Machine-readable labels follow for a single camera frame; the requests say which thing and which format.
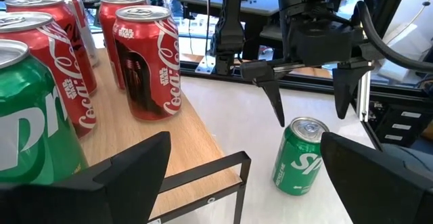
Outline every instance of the robotic arm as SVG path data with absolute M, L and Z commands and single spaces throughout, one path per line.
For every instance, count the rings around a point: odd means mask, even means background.
M 283 59 L 253 61 L 240 66 L 244 79 L 264 89 L 282 127 L 285 122 L 277 80 L 295 68 L 337 62 L 338 67 L 332 71 L 337 115 L 341 119 L 346 116 L 352 94 L 359 85 L 363 98 L 362 101 L 359 99 L 362 105 L 358 106 L 361 120 L 368 119 L 369 71 L 373 70 L 371 61 L 387 58 L 408 69 L 433 72 L 432 64 L 410 60 L 382 41 L 369 13 L 369 9 L 374 8 L 373 0 L 358 2 L 350 20 L 336 15 L 338 8 L 333 5 L 336 1 L 341 0 L 279 0 Z M 221 61 L 221 54 L 225 54 L 225 61 L 229 60 L 228 54 L 233 57 L 239 51 L 234 47 L 239 47 L 244 41 L 239 35 L 239 18 L 235 14 L 228 18 L 230 13 L 225 11 L 227 6 L 240 8 L 240 4 L 234 2 L 229 5 L 227 2 L 225 0 L 212 38 L 211 47 L 217 63 Z

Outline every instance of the gray fabric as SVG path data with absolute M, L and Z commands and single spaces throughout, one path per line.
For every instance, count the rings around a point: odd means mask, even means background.
M 406 165 L 410 164 L 417 168 L 426 169 L 427 171 L 433 172 L 432 155 L 388 143 L 385 143 L 382 146 L 385 153 L 404 160 Z

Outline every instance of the sprite logo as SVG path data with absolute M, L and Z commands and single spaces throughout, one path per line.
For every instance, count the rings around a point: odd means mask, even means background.
M 65 105 L 59 96 L 57 87 L 53 88 L 53 93 L 45 97 L 45 107 L 47 114 L 44 115 L 42 109 L 38 107 L 27 108 L 12 114 L 0 117 L 0 171 L 14 168 L 18 165 L 18 154 L 34 146 L 42 137 L 47 122 L 48 137 L 51 137 L 59 129 L 55 100 L 59 99 L 62 105 L 64 119 L 68 114 Z M 20 120 L 25 120 L 29 124 L 30 133 L 24 147 L 20 149 Z
M 310 174 L 311 171 L 314 171 L 314 170 L 317 170 L 320 168 L 321 163 L 322 163 L 322 158 L 320 158 L 317 154 L 314 154 L 314 153 L 305 153 L 305 154 L 302 154 L 299 156 L 299 163 L 300 164 L 298 164 L 294 160 L 291 163 L 291 165 L 295 169 L 304 170 L 302 172 L 303 175 L 308 175 L 308 174 Z

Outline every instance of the desk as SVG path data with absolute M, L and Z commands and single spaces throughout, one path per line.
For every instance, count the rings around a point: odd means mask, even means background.
M 114 83 L 106 50 L 99 49 L 98 55 L 101 63 L 94 70 L 98 88 L 92 97 L 98 123 L 92 133 L 81 139 L 90 165 L 105 160 L 160 131 L 170 131 L 171 134 L 172 150 L 166 177 L 224 157 L 219 145 L 206 130 L 185 95 L 182 95 L 182 109 L 174 117 L 158 122 L 135 120 L 129 112 L 126 95 L 119 91 Z M 232 169 L 225 169 L 164 192 L 156 200 L 151 219 L 161 218 L 162 222 L 165 222 L 176 217 L 173 211 L 201 199 L 218 199 L 218 196 L 214 197 L 215 194 L 240 182 L 241 179 Z
M 179 0 L 188 12 L 207 14 L 207 0 Z M 219 17 L 223 0 L 210 0 L 209 14 Z M 245 22 L 245 45 L 242 58 L 256 60 L 260 47 L 259 35 L 272 17 L 276 18 L 279 11 L 278 0 L 247 0 L 241 1 L 240 20 Z
M 283 135 L 262 89 L 254 85 L 182 78 L 183 91 L 224 152 L 245 150 L 253 159 L 248 178 L 243 224 L 351 224 L 325 167 L 304 196 L 289 196 L 271 180 Z M 341 136 L 373 148 L 352 107 L 346 119 L 336 116 L 333 95 L 282 89 L 286 126 L 298 116 L 323 121 Z M 233 214 L 233 198 L 223 198 L 171 224 L 226 224 Z
M 182 62 L 195 62 L 199 63 L 203 60 L 203 55 L 193 55 L 193 54 L 180 54 L 180 60 Z M 209 61 L 214 61 L 214 58 L 208 57 Z M 235 65 L 239 66 L 239 61 L 235 58 Z M 321 78 L 327 78 L 332 79 L 332 74 L 329 70 L 323 69 L 323 68 L 296 68 L 293 71 L 290 72 L 291 74 L 301 74 L 306 76 L 315 76 L 315 77 L 321 77 Z

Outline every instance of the white table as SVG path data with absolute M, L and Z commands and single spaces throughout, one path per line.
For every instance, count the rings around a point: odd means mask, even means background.
M 179 0 L 196 5 L 207 5 L 207 0 Z M 210 0 L 211 7 L 221 8 L 223 0 Z M 272 16 L 279 11 L 278 0 L 246 0 L 241 1 L 241 12 Z
M 182 78 L 182 90 L 226 154 L 245 150 L 252 159 L 242 223 L 352 223 L 322 166 L 311 191 L 301 197 L 279 191 L 271 180 L 283 128 L 262 89 L 252 85 Z M 355 111 L 338 119 L 334 97 L 281 90 L 286 124 L 298 116 L 323 121 L 332 132 L 373 148 Z M 234 196 L 189 213 L 170 224 L 232 223 Z

